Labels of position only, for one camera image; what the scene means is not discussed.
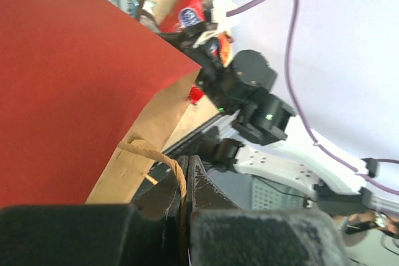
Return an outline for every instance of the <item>wristwatch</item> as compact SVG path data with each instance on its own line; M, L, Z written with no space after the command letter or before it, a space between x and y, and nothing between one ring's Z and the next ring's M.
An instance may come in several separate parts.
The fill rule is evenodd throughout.
M374 211L375 214L375 224L379 227L386 227L387 226L387 216L379 213L377 211Z

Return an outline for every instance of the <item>chip bag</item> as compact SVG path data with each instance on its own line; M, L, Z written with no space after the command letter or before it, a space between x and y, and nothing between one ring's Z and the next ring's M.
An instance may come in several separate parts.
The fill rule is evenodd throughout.
M179 32L188 26L193 26L197 23L205 21L205 15L203 11L203 0L177 0L170 13L164 18L160 24L161 32ZM220 34L219 39L219 57L223 64L227 64L229 57L232 52L231 38L227 34ZM214 55L217 55L217 46L211 51ZM188 96L188 100L192 104L196 104L197 101L203 96L203 92L193 87Z

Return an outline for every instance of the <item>snack bag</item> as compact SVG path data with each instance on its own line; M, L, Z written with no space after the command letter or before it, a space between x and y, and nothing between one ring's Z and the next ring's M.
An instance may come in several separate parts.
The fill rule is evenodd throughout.
M205 20L203 0L177 0L169 14L160 24L162 32L179 32L185 27Z
M160 24L160 30L161 32L179 32L204 20L203 0L177 0L170 13ZM230 43L233 38L227 34L221 34L218 39L220 43L219 56L222 63L226 64L232 52ZM214 55L217 55L216 47L211 51ZM188 100L195 105L203 95L204 93L198 87L193 86L188 95Z

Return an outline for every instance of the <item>hand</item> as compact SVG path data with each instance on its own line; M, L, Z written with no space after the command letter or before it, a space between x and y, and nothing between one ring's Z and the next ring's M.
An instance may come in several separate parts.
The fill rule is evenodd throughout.
M363 214L354 214L348 217L349 221L354 221L356 219L359 219L360 222L368 222L368 221L375 221L375 213L374 211L367 211L366 213ZM395 217L388 217L387 218L387 226L386 227L378 227L378 230L386 230L389 231L393 234L397 234L398 229L395 225L394 222L399 222L398 218Z

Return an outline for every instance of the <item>robotic arm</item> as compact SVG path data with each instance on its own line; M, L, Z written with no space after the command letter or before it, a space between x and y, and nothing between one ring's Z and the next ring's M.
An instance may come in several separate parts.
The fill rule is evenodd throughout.
M331 216L347 216L376 208L398 216L397 203L376 197L368 189L366 177L377 176L377 160L353 157L312 130L324 148L358 171L354 172L323 153L309 137L294 109L270 93L277 73L259 52L240 51L227 67L211 53L212 46L218 45L215 36L237 24L238 20L213 17L225 16L227 11L235 9L231 0L208 0L205 3L205 22L187 27L181 33L160 36L200 64L202 69L196 85L221 113L235 116L231 126L246 141L267 146L290 158L262 153L240 141L221 140L204 146L209 158L214 160L212 162L222 162L236 172L296 188L316 200L317 205ZM218 151L229 154L223 160Z

